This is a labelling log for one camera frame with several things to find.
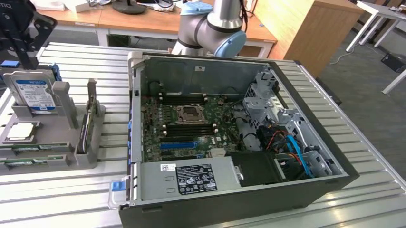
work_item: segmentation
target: desk leg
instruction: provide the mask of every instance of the desk leg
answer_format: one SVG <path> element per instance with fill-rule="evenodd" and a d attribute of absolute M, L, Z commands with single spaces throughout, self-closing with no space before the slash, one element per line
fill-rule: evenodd
<path fill-rule="evenodd" d="M 394 79 L 394 81 L 388 84 L 388 86 L 382 90 L 383 94 L 388 94 L 388 92 L 394 89 L 394 87 L 400 83 L 403 78 L 406 77 L 406 70 L 400 73 L 400 75 Z"/>
<path fill-rule="evenodd" d="M 108 29 L 96 28 L 96 33 L 97 33 L 99 45 L 108 47 L 108 40 L 107 40 Z"/>
<path fill-rule="evenodd" d="M 391 30 L 394 29 L 394 27 L 399 24 L 399 20 L 396 20 L 392 25 L 390 26 L 390 28 L 386 30 L 386 32 L 383 33 L 382 37 L 379 38 L 378 42 L 375 43 L 374 47 L 376 48 L 380 44 L 380 42 L 383 41 L 386 35 L 391 32 Z"/>
<path fill-rule="evenodd" d="M 259 58 L 267 58 L 268 54 L 271 53 L 272 45 L 272 43 L 264 43 L 257 54 Z"/>
<path fill-rule="evenodd" d="M 356 41 L 359 40 L 360 36 L 362 36 L 363 33 L 366 32 L 366 30 L 367 30 L 367 28 L 370 27 L 371 23 L 374 22 L 374 19 L 375 19 L 375 18 L 376 18 L 376 14 L 372 14 L 372 15 L 370 16 L 370 18 L 367 19 L 366 24 L 363 25 L 362 29 L 359 30 L 359 32 L 358 32 L 355 38 L 352 39 L 352 41 L 351 41 L 351 43 L 350 43 L 350 45 L 348 45 L 348 47 L 347 47 L 347 49 L 346 49 L 346 52 L 350 52 L 350 51 L 351 51 L 352 47 L 355 46 Z"/>
<path fill-rule="evenodd" d="M 378 26 L 380 25 L 383 20 L 383 17 L 379 18 L 379 20 L 376 21 L 376 23 L 374 24 L 372 28 L 370 29 L 367 35 L 363 37 L 362 41 L 359 42 L 360 45 L 366 44 L 366 41 L 368 40 L 370 36 L 372 35 L 374 31 L 376 30 Z"/>

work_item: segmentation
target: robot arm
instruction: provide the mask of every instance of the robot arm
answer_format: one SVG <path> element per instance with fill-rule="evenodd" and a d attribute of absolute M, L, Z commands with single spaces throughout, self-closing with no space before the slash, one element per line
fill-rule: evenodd
<path fill-rule="evenodd" d="M 29 35 L 29 24 L 37 30 Z M 24 69 L 36 69 L 38 61 L 34 53 L 45 43 L 57 22 L 36 12 L 29 0 L 0 0 L 0 47 L 17 56 Z"/>
<path fill-rule="evenodd" d="M 241 50 L 247 36 L 241 29 L 241 1 L 216 0 L 213 7 L 188 2 L 180 13 L 177 42 L 172 54 L 232 58 Z"/>

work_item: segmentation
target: motherboard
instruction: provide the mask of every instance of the motherboard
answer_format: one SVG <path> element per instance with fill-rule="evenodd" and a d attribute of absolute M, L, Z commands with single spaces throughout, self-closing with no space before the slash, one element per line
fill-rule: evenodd
<path fill-rule="evenodd" d="M 145 162 L 211 158 L 244 150 L 225 96 L 141 97 Z"/>

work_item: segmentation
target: power supply label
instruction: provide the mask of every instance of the power supply label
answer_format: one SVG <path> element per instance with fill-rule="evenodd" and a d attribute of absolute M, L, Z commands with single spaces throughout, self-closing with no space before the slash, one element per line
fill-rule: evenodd
<path fill-rule="evenodd" d="M 211 164 L 176 167 L 177 189 L 181 195 L 216 191 Z"/>
<path fill-rule="evenodd" d="M 16 80 L 16 84 L 25 99 L 26 106 L 37 111 L 54 109 L 52 95 L 46 92 L 48 85 L 42 80 Z"/>

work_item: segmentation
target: green circuit board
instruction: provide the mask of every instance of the green circuit board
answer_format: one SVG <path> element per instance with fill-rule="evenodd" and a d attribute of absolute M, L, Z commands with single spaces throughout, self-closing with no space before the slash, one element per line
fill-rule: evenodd
<path fill-rule="evenodd" d="M 224 102 L 219 96 L 208 97 L 201 105 L 164 105 L 157 97 L 141 98 L 143 113 L 143 157 L 145 162 L 160 162 L 183 159 L 197 159 L 212 157 L 213 148 L 223 148 L 225 152 L 235 152 L 244 149 L 243 142 L 239 140 L 239 130 L 235 119 L 228 111 L 232 102 Z M 181 125 L 179 123 L 179 108 L 199 108 L 203 115 L 203 124 L 216 124 L 217 132 L 212 135 L 192 136 L 195 148 L 188 149 L 160 149 L 164 135 L 163 125 Z"/>

